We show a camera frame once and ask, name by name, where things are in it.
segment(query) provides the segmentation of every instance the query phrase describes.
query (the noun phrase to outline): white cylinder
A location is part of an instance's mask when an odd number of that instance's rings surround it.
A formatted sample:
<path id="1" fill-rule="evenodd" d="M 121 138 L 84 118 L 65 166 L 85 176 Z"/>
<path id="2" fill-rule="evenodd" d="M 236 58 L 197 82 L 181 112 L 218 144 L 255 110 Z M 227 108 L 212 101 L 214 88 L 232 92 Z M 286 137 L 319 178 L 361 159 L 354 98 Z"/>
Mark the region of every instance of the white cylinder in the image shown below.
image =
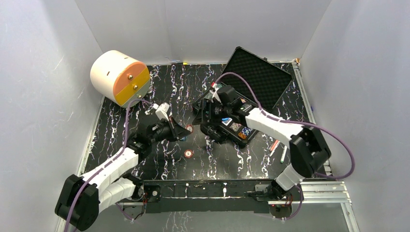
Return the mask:
<path id="1" fill-rule="evenodd" d="M 94 62 L 90 78 L 101 94 L 121 107 L 127 107 L 132 99 L 144 97 L 151 85 L 143 62 L 115 50 L 102 54 Z"/>

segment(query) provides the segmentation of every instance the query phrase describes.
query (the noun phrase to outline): white backdrop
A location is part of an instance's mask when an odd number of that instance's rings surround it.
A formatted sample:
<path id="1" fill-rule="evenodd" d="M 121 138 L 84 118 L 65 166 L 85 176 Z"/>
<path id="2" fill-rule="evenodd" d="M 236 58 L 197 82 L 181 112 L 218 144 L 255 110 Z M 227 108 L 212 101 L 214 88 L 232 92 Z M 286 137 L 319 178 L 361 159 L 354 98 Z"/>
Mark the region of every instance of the white backdrop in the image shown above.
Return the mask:
<path id="1" fill-rule="evenodd" d="M 74 1 L 0 0 L 0 231 L 52 232 L 102 100 L 102 53 Z"/>
<path id="2" fill-rule="evenodd" d="M 331 0 L 76 0 L 103 52 L 148 64 L 227 62 L 241 46 L 300 58 Z"/>
<path id="3" fill-rule="evenodd" d="M 333 0 L 301 59 L 316 121 L 351 147 L 361 231 L 409 231 L 410 2 Z M 337 174 L 350 168 L 329 140 Z"/>

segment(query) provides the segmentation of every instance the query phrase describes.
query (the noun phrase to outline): open case lid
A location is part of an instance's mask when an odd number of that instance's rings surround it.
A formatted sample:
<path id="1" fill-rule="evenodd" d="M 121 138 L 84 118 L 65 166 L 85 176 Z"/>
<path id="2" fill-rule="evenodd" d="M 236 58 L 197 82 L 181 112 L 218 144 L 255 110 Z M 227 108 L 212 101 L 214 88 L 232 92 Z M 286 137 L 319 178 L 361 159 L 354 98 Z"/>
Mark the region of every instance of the open case lid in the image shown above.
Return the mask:
<path id="1" fill-rule="evenodd" d="M 235 49 L 222 74 L 226 72 L 242 76 L 268 112 L 272 112 L 292 81 L 289 73 L 241 47 Z M 248 87 L 239 78 L 228 75 L 223 77 L 221 82 L 231 85 L 237 92 L 254 101 Z"/>

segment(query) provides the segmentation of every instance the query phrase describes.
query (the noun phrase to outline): round target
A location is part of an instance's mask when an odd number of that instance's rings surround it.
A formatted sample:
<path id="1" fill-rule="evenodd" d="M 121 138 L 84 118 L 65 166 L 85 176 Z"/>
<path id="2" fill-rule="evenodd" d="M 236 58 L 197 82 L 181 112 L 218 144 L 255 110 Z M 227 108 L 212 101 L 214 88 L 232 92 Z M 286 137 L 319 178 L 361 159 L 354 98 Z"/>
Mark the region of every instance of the round target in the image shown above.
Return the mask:
<path id="1" fill-rule="evenodd" d="M 189 130 L 191 133 L 193 132 L 193 126 L 192 125 L 187 125 L 185 129 Z"/>
<path id="2" fill-rule="evenodd" d="M 185 156 L 186 158 L 191 158 L 191 157 L 193 156 L 193 151 L 191 151 L 191 150 L 186 150 L 186 151 L 184 152 L 184 156 Z"/>

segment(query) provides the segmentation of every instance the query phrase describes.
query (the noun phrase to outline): black tabletop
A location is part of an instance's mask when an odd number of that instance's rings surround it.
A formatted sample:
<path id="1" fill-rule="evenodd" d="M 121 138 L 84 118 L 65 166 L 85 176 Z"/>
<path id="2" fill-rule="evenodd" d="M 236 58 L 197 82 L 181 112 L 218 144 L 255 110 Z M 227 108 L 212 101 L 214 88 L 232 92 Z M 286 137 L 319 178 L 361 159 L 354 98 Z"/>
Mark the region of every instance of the black tabletop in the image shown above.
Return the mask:
<path id="1" fill-rule="evenodd" d="M 275 65 L 295 77 L 291 63 Z M 157 104 L 168 102 L 177 122 L 183 126 L 191 124 L 195 115 L 190 104 L 219 77 L 223 67 L 223 64 L 149 66 L 152 84 L 144 99 Z M 295 78 L 273 113 L 285 119 L 309 121 Z M 138 103 L 131 109 L 130 132 L 156 120 L 154 109 L 146 103 Z M 121 148 L 124 123 L 125 109 L 105 98 L 85 172 L 97 167 Z M 274 138 L 259 132 L 247 147 L 240 149 L 232 142 L 217 144 L 201 133 L 199 126 L 194 126 L 193 133 L 186 141 L 162 141 L 154 145 L 151 155 L 132 173 L 143 179 L 157 180 L 272 179 L 290 162 L 288 150 L 284 163 L 280 163 L 283 144 L 279 144 L 271 154 L 270 148 L 274 142 Z M 191 158 L 184 157 L 186 150 L 193 151 Z"/>

